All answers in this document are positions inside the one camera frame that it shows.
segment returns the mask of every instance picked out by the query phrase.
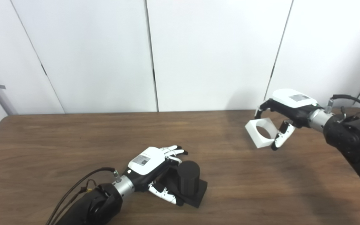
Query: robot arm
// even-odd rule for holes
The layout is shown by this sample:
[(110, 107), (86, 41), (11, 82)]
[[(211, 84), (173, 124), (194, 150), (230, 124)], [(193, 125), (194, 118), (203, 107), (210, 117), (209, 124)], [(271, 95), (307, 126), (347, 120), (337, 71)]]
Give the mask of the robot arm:
[(133, 192), (150, 191), (154, 195), (176, 205), (183, 205), (181, 198), (156, 182), (158, 176), (167, 171), (171, 165), (179, 165), (182, 161), (176, 155), (188, 153), (180, 146), (166, 148), (149, 147), (131, 160), (120, 176), (113, 172), (113, 183), (100, 184), (83, 195), (56, 222), (57, 217), (49, 224), (56, 225), (105, 225), (117, 215), (125, 198)]
[(255, 119), (267, 109), (289, 118), (280, 127), (272, 144), (273, 150), (277, 150), (292, 134), (294, 130), (291, 126), (312, 128), (323, 133), (327, 144), (336, 147), (360, 177), (360, 118), (331, 113), (333, 100), (342, 97), (346, 95), (334, 95), (324, 109), (316, 100), (300, 92), (280, 89), (274, 91), (273, 98), (259, 106)]

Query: panel seam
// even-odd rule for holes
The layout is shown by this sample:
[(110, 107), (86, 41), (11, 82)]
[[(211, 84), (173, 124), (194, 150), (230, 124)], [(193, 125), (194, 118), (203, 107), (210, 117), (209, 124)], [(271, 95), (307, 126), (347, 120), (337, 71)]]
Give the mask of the panel seam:
[(286, 24), (284, 25), (284, 30), (283, 30), (283, 33), (282, 33), (282, 35), (281, 35), (280, 44), (279, 44), (279, 47), (278, 47), (278, 49), (277, 49), (276, 57), (274, 58), (274, 64), (273, 64), (272, 72), (270, 73), (270, 78), (269, 78), (269, 82), (267, 83), (267, 87), (266, 87), (265, 96), (264, 96), (264, 98), (263, 98), (263, 101), (265, 101), (266, 95), (268, 94), (268, 91), (269, 91), (270, 82), (272, 81), (274, 68), (276, 67), (277, 57), (279, 56), (281, 44), (283, 43), (284, 33), (286, 32), (286, 28), (287, 28), (287, 24), (288, 24), (288, 19), (290, 18), (291, 9), (293, 8), (293, 4), (294, 4), (294, 0), (291, 1), (290, 10), (288, 11), (288, 15), (287, 15), (287, 19), (286, 19)]

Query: cable connector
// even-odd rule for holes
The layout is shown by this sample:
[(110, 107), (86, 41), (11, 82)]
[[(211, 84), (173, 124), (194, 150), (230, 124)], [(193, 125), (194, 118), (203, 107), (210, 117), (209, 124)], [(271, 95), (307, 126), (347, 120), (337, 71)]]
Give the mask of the cable connector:
[(324, 108), (324, 113), (326, 113), (326, 114), (331, 113), (331, 110), (333, 109), (333, 103), (334, 103), (333, 98), (330, 98), (329, 102), (327, 103), (326, 108)]
[(113, 176), (115, 177), (116, 183), (122, 181), (122, 178), (120, 177), (119, 172), (117, 170), (113, 171)]

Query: white plastic casing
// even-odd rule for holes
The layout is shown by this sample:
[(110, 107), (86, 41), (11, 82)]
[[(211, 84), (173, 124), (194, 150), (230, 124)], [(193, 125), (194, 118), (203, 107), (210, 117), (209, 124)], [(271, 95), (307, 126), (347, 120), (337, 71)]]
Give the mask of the white plastic casing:
[(309, 96), (293, 89), (279, 89), (273, 92), (273, 100), (291, 108), (299, 108), (306, 105), (317, 105), (318, 102)]
[[(263, 129), (265, 129), (269, 133), (271, 139), (263, 137), (256, 127), (262, 127)], [(271, 145), (277, 134), (277, 128), (270, 120), (270, 118), (250, 120), (245, 125), (245, 129), (247, 129), (248, 134), (251, 136), (257, 148), (267, 147)]]
[(148, 147), (136, 158), (131, 160), (128, 167), (140, 175), (146, 175), (165, 161), (164, 152), (156, 147)]

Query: white robotic hand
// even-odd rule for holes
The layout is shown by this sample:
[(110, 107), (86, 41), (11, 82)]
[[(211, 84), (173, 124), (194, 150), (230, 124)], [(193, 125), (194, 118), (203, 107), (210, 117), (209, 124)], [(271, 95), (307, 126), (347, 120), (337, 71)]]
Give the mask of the white robotic hand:
[(188, 152), (177, 145), (164, 148), (148, 147), (129, 162), (120, 181), (127, 183), (126, 189), (131, 188), (132, 192), (150, 191), (173, 204), (183, 205), (181, 199), (156, 182), (156, 178), (166, 172), (171, 165), (179, 165), (182, 162), (176, 157), (181, 154), (188, 155)]
[(273, 97), (259, 106), (255, 119), (270, 109), (288, 117), (281, 125), (272, 144), (272, 150), (280, 148), (291, 136), (295, 128), (313, 128), (322, 132), (325, 122), (334, 114), (325, 113), (317, 101), (292, 89), (279, 89), (273, 92)]

